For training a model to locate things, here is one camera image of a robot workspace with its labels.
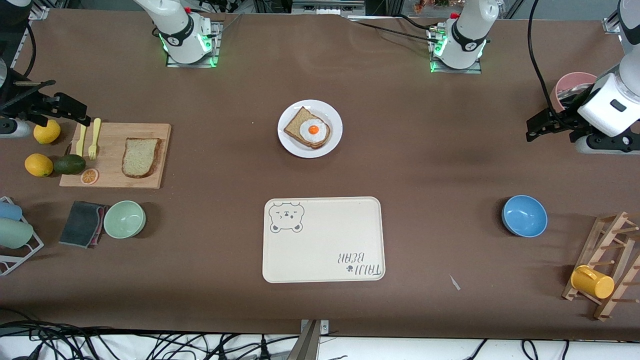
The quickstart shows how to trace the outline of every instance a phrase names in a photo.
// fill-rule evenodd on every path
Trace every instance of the small paper scrap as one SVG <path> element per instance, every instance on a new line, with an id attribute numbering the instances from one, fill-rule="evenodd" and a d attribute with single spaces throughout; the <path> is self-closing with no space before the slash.
<path id="1" fill-rule="evenodd" d="M 455 286 L 456 289 L 458 289 L 458 291 L 460 291 L 460 285 L 458 285 L 458 283 L 453 279 L 453 276 L 451 276 L 451 274 L 449 274 L 449 277 L 451 278 L 451 282 L 453 282 L 453 286 Z"/>

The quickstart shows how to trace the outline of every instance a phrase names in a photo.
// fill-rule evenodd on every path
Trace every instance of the blue bowl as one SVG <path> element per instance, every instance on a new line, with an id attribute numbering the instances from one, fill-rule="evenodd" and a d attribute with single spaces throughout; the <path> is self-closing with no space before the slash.
<path id="1" fill-rule="evenodd" d="M 526 195 L 510 198 L 502 209 L 502 222 L 512 233 L 534 238 L 547 228 L 547 212 L 540 201 Z"/>

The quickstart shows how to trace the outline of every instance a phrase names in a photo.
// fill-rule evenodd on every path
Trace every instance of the avocado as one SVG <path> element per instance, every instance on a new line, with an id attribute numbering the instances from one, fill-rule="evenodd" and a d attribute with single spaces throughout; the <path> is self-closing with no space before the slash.
<path id="1" fill-rule="evenodd" d="M 85 167 L 86 161 L 75 154 L 64 155 L 53 164 L 53 170 L 63 175 L 80 174 Z"/>

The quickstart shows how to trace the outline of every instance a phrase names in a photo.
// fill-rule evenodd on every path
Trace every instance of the lemon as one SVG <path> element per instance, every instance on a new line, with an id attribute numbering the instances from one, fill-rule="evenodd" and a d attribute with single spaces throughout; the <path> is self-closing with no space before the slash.
<path id="1" fill-rule="evenodd" d="M 53 162 L 43 154 L 31 154 L 24 160 L 24 168 L 33 176 L 47 177 L 53 172 Z"/>
<path id="2" fill-rule="evenodd" d="M 33 137 L 36 138 L 39 143 L 52 143 L 58 136 L 60 136 L 60 125 L 53 119 L 47 121 L 46 127 L 36 125 L 33 129 Z"/>

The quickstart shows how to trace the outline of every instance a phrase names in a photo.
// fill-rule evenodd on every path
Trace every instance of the orange slice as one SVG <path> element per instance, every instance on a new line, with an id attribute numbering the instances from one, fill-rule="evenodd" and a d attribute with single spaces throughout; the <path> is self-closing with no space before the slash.
<path id="1" fill-rule="evenodd" d="M 94 168 L 88 168 L 80 175 L 80 182 L 83 185 L 93 185 L 96 181 L 98 181 L 98 177 L 100 177 L 100 173 L 98 170 Z"/>

